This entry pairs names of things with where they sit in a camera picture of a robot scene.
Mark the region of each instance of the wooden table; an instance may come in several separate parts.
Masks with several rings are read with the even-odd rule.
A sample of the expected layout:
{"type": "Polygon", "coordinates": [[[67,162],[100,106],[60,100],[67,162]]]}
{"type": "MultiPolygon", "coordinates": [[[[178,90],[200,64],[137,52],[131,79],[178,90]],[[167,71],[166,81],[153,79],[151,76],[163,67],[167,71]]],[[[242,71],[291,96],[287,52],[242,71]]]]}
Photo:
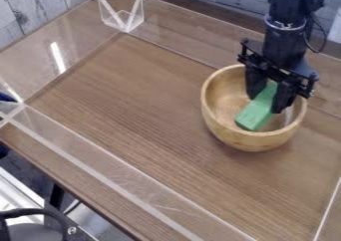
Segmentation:
{"type": "MultiPolygon", "coordinates": [[[[334,65],[314,60],[319,66],[334,65]]],[[[274,151],[244,153],[224,146],[203,124],[199,89],[212,71],[121,34],[28,105],[254,239],[311,240],[341,176],[338,106],[327,102],[330,92],[338,93],[339,82],[330,79],[337,74],[323,69],[330,79],[322,83],[325,99],[311,103],[293,140],[274,151]]],[[[184,240],[13,125],[1,128],[0,137],[137,239],[184,240]]],[[[92,164],[96,156],[83,160],[92,164]]]]}

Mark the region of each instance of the green block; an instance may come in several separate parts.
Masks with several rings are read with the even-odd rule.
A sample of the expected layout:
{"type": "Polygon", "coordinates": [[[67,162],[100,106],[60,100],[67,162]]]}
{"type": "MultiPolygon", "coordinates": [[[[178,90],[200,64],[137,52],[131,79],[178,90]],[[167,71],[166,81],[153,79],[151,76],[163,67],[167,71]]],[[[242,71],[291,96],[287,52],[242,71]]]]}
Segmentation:
{"type": "Polygon", "coordinates": [[[271,82],[234,118],[240,128],[256,131],[270,121],[272,117],[271,102],[275,92],[277,83],[271,82]]]}

